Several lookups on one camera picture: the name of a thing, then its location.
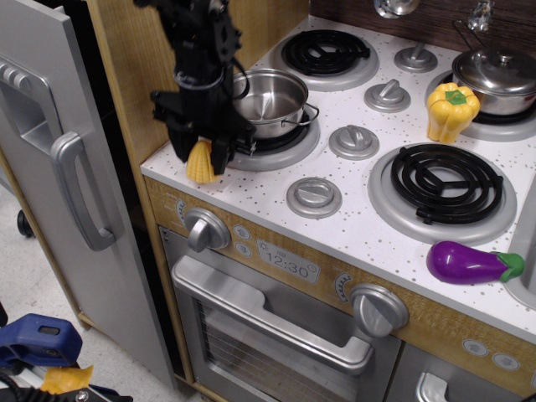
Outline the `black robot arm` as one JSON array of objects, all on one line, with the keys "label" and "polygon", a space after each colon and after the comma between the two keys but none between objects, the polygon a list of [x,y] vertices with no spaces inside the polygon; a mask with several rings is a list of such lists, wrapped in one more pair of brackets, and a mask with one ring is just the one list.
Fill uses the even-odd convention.
[{"label": "black robot arm", "polygon": [[237,151],[253,153],[255,128],[236,109],[250,89],[234,88],[241,32],[232,24],[226,1],[137,1],[157,10],[175,56],[177,91],[150,94],[153,117],[167,126],[178,158],[185,162],[199,139],[209,140],[209,161],[221,175]]}]

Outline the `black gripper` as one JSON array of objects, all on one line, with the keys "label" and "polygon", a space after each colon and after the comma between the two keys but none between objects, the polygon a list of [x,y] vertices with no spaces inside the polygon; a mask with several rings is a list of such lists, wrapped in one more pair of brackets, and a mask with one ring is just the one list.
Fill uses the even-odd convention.
[{"label": "black gripper", "polygon": [[179,90],[150,94],[153,118],[166,124],[177,157],[186,162],[200,138],[212,141],[210,159],[214,174],[223,174],[236,152],[255,150],[255,128],[233,105],[234,66],[217,69],[210,83],[178,71]]}]

